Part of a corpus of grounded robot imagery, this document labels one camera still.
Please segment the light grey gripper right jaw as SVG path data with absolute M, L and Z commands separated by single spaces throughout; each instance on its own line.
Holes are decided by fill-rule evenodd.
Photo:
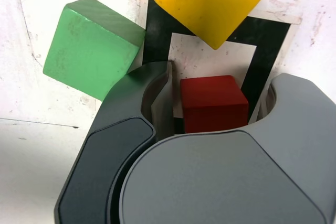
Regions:
M 273 78 L 273 109 L 231 131 L 146 150 L 119 199 L 121 223 L 333 223 L 335 103 L 313 82 Z

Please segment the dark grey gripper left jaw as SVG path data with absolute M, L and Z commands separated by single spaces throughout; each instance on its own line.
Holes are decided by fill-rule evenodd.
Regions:
M 172 65 L 150 62 L 109 91 L 54 210 L 56 223 L 119 223 L 121 187 L 135 160 L 174 133 Z

